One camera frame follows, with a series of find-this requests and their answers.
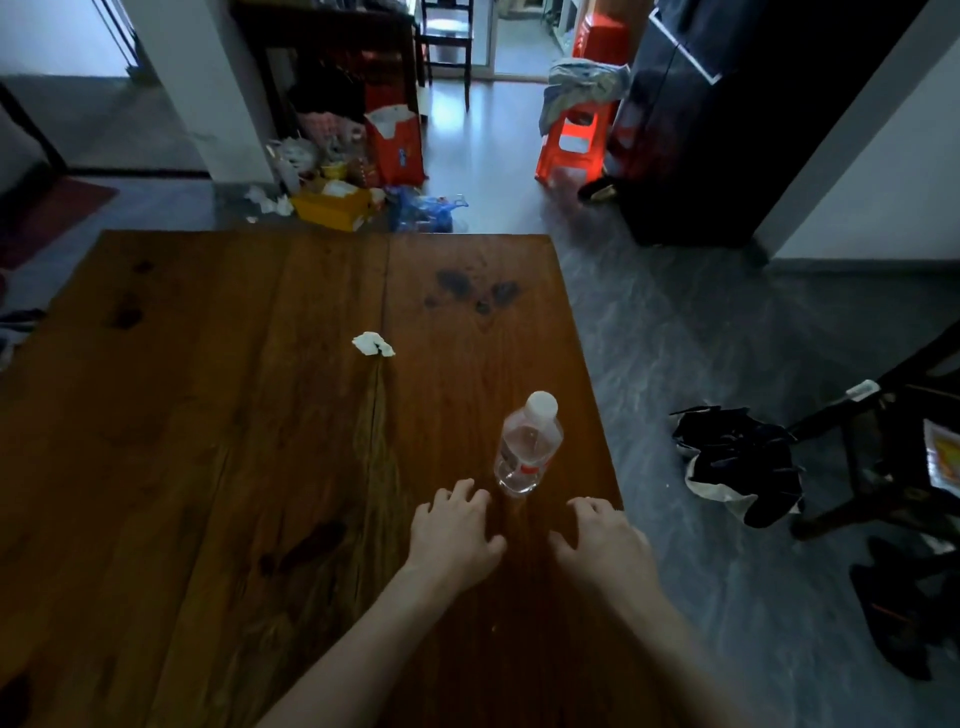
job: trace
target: person's left hand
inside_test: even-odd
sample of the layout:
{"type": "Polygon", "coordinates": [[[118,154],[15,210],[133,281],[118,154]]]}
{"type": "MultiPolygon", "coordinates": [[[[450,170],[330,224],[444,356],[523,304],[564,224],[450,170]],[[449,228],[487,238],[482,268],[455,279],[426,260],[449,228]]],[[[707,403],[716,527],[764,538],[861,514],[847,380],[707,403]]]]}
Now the person's left hand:
{"type": "Polygon", "coordinates": [[[460,593],[483,581],[496,569],[507,540],[484,534],[490,494],[479,490],[470,498],[473,479],[458,480],[453,493],[437,491],[433,505],[417,507],[410,527],[410,555],[403,571],[445,608],[460,593]]]}

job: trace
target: white bottle cap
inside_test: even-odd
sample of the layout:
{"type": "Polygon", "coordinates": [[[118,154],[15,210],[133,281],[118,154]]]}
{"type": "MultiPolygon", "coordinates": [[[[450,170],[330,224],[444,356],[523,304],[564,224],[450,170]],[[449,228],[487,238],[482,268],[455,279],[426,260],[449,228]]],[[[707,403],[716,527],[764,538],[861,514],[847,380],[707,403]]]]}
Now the white bottle cap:
{"type": "Polygon", "coordinates": [[[523,405],[523,412],[532,422],[546,424],[557,417],[557,398],[549,392],[534,392],[523,405]]]}

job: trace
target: red bag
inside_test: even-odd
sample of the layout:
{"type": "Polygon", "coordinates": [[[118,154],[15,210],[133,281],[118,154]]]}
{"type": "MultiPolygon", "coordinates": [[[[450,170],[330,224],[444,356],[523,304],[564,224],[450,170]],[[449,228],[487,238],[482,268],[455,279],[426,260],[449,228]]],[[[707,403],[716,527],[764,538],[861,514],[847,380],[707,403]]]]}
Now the red bag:
{"type": "MultiPolygon", "coordinates": [[[[391,85],[367,85],[367,113],[383,107],[405,104],[403,89],[391,85]]],[[[410,184],[419,187],[426,180],[420,141],[420,117],[414,115],[396,123],[392,138],[385,138],[367,122],[367,139],[376,155],[380,180],[384,184],[410,184]]]]}

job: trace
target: blue plastic bag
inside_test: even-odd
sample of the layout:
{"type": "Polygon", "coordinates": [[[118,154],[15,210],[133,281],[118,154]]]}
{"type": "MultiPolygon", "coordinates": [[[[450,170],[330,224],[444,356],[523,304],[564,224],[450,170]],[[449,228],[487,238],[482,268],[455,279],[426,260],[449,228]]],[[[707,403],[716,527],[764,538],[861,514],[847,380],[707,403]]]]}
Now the blue plastic bag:
{"type": "Polygon", "coordinates": [[[469,207],[463,195],[425,197],[413,187],[387,187],[386,191],[393,232],[453,232],[453,210],[469,207]]]}

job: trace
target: yellow box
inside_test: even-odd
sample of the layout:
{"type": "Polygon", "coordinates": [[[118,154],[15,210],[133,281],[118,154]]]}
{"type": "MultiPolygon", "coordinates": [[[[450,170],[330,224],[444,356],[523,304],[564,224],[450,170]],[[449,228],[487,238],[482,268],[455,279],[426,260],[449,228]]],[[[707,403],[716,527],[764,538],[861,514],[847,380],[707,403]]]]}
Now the yellow box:
{"type": "Polygon", "coordinates": [[[373,215],[370,190],[362,187],[344,197],[304,188],[290,202],[301,220],[338,231],[356,231],[373,215]]]}

